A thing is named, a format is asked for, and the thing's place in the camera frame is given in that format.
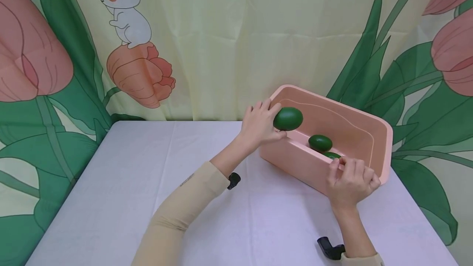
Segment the white tablecloth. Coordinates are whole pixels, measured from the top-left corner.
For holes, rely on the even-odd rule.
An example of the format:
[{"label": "white tablecloth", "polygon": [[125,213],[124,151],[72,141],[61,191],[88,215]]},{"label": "white tablecloth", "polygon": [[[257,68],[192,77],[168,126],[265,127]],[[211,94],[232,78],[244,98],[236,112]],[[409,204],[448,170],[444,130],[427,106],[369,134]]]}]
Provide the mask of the white tablecloth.
[{"label": "white tablecloth", "polygon": [[[128,266],[159,204],[228,144],[239,122],[118,122],[27,266]],[[186,266],[316,266],[317,239],[342,236],[327,198],[249,156],[241,182],[215,199],[184,239]],[[386,266],[457,265],[394,172],[359,205]]]}]

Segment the beige sleeve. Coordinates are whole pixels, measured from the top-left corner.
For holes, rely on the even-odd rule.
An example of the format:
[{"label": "beige sleeve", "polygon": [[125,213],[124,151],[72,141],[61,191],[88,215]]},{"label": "beige sleeve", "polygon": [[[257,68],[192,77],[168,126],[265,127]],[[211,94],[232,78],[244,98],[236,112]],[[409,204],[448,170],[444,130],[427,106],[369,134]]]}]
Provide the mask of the beige sleeve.
[{"label": "beige sleeve", "polygon": [[385,266],[381,256],[376,254],[376,256],[367,257],[367,258],[347,258],[345,253],[342,253],[342,266]]},{"label": "beige sleeve", "polygon": [[132,266],[176,266],[189,225],[230,181],[206,162],[166,198],[153,215]]}]

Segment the cartoon rabbit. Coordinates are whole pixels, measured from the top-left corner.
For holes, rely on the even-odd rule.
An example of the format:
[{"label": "cartoon rabbit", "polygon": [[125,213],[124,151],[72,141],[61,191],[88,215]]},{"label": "cartoon rabbit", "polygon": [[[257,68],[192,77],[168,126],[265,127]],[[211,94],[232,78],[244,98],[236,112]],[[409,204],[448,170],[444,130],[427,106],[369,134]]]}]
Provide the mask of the cartoon rabbit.
[{"label": "cartoon rabbit", "polygon": [[151,27],[148,21],[135,7],[140,0],[100,0],[113,15],[110,25],[115,27],[122,45],[134,48],[145,44],[151,39]]}]

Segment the printed backdrop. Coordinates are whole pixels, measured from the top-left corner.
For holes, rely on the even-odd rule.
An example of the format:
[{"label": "printed backdrop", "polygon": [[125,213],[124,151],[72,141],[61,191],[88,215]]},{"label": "printed backdrop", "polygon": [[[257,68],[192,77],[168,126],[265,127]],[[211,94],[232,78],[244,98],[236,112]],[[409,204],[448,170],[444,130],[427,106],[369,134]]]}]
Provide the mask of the printed backdrop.
[{"label": "printed backdrop", "polygon": [[472,7],[0,0],[0,266],[26,263],[115,121],[236,120],[286,83],[389,122],[393,169],[471,265]]}]

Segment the black clip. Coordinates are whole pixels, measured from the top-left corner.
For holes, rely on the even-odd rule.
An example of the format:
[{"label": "black clip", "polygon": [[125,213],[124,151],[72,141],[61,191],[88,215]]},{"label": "black clip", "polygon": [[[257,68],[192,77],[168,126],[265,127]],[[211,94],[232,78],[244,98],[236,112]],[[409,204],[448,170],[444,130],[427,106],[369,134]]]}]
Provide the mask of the black clip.
[{"label": "black clip", "polygon": [[345,245],[339,244],[336,247],[332,247],[332,244],[326,236],[317,239],[317,243],[320,245],[324,256],[330,260],[340,260],[342,259],[342,253],[345,253]]},{"label": "black clip", "polygon": [[228,177],[228,180],[230,181],[230,185],[228,185],[227,189],[231,190],[238,184],[238,182],[240,182],[241,178],[237,173],[231,173],[230,177]]}]

